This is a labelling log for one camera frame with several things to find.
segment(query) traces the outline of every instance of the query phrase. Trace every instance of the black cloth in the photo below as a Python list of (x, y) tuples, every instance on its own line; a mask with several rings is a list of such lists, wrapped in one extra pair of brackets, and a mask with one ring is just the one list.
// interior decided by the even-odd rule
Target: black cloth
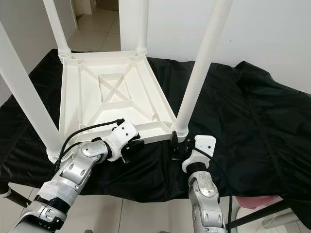
[[(194, 62), (148, 58), (177, 115)], [(30, 78), (58, 125), (62, 65), (51, 50)], [(275, 82), (247, 62), (212, 64), (189, 123), (188, 138), (217, 139), (214, 158), (236, 196), (281, 195), (311, 228), (311, 98)], [(188, 198), (187, 175), (171, 160), (169, 141), (151, 143), (131, 163), (96, 165), (82, 195), (113, 195), (139, 202)], [(40, 187), (52, 168), (45, 147), (14, 97), (0, 108), (0, 181)], [(218, 168), (208, 169), (220, 195), (229, 191)]]

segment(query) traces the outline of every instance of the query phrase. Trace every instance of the tiled floor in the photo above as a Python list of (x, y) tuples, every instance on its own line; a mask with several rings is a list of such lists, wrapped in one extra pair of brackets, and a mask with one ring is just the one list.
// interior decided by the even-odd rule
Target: tiled floor
[(79, 31), (69, 39), (74, 51), (120, 51), (119, 13), (97, 9), (78, 19)]
[[(92, 15), (78, 20), (79, 31), (70, 39), (75, 51), (119, 51), (120, 26), (116, 11), (98, 9)], [(22, 185), (12, 187), (34, 199), (38, 190)], [(221, 198), (221, 209), (227, 220), (228, 198)], [(239, 206), (233, 205), (234, 217)], [(0, 199), (0, 233), (7, 232), (22, 212), (22, 208), (6, 199)], [(310, 233), (301, 222), (287, 224), (289, 233)], [(69, 211), (61, 233), (93, 230), (94, 233), (192, 233), (191, 204), (189, 200), (172, 200), (163, 203), (137, 203), (112, 196), (79, 196)]]

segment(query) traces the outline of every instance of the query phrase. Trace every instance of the pink object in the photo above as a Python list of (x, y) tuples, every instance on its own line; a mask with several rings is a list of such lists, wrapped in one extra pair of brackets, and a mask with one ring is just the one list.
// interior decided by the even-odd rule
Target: pink object
[(278, 196), (236, 197), (239, 205), (248, 209), (256, 209), (258, 206), (267, 205), (276, 198), (278, 198)]

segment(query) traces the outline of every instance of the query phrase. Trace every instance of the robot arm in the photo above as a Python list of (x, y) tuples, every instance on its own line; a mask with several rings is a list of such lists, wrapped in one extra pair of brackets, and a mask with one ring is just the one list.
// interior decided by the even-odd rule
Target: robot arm
[[(194, 139), (196, 148), (213, 155), (216, 144), (214, 137), (197, 135)], [(208, 166), (209, 159), (196, 150), (192, 150), (190, 158), (182, 164), (183, 171), (189, 174), (194, 233), (226, 233), (218, 190), (207, 172)]]
[(109, 136), (74, 147), (71, 157), (50, 181), (42, 185), (35, 200), (10, 233), (52, 233), (61, 229), (68, 210), (87, 183), (92, 168), (106, 159), (115, 161), (122, 157), (122, 148), (138, 137), (135, 127), (125, 121), (114, 128)]

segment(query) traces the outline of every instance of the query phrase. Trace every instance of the white floor tile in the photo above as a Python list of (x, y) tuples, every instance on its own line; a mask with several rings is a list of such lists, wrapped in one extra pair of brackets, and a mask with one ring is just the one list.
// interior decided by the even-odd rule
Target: white floor tile
[(119, 233), (169, 232), (169, 203), (123, 201)]
[[(239, 212), (238, 212), (238, 218), (252, 214), (252, 213), (254, 213), (254, 212), (256, 212), (262, 208), (264, 208), (264, 206), (257, 207), (254, 210), (241, 207)], [(272, 214), (272, 215), (269, 215), (267, 217), (259, 218), (257, 220), (243, 224), (243, 225), (238, 227), (237, 232), (238, 233), (255, 233), (255, 232), (257, 232), (257, 233), (287, 233), (288, 231), (287, 231), (285, 226), (278, 226), (278, 227), (274, 227), (274, 228), (270, 228), (270, 229), (265, 229), (262, 226), (263, 220), (269, 219), (269, 218), (272, 218), (275, 216), (276, 216), (275, 214)], [(290, 233), (299, 233), (300, 231), (295, 229), (294, 231), (289, 231), (289, 232)]]
[(108, 33), (100, 51), (109, 52), (109, 51), (120, 51), (120, 50), (121, 50), (120, 34)]
[(305, 225), (302, 224), (301, 221), (297, 222), (297, 225), (301, 231), (301, 233), (311, 233), (311, 230), (309, 230), (308, 228), (305, 227)]
[(105, 41), (107, 33), (80, 30), (69, 39), (70, 48), (82, 48), (86, 50), (99, 50)]
[[(229, 197), (222, 197), (220, 198), (220, 209), (222, 210), (223, 213), (223, 218), (225, 220), (225, 223), (228, 222), (228, 210), (229, 210)], [(237, 212), (239, 210), (240, 206), (237, 202), (237, 200), (235, 199), (235, 197), (233, 197), (233, 201), (232, 201), (232, 214), (231, 214), (231, 220), (235, 220)]]
[[(20, 193), (24, 197), (28, 198), (32, 187), (10, 183), (9, 186)], [(0, 198), (0, 232), (6, 233), (19, 219), (19, 216), (23, 210), (23, 207), (15, 204), (14, 202), (6, 199)]]
[(285, 225), (285, 228), (288, 233), (300, 233), (297, 222), (288, 223)]
[(237, 232), (237, 229), (235, 229), (235, 228), (234, 228), (234, 229), (231, 229), (231, 233), (238, 233), (238, 232)]
[(107, 33), (117, 17), (116, 11), (97, 9), (92, 15), (83, 15), (78, 19), (79, 30), (90, 30)]
[(168, 203), (169, 232), (193, 233), (192, 206), (190, 200), (171, 200)]
[(112, 196), (79, 196), (58, 232), (118, 233), (122, 199)]
[(31, 191), (31, 194), (29, 196), (29, 200), (33, 201), (38, 192), (39, 192), (38, 188), (33, 188), (33, 190)]
[(113, 21), (109, 32), (110, 33), (118, 33), (118, 34), (120, 34), (120, 20), (119, 20), (119, 18), (116, 18)]

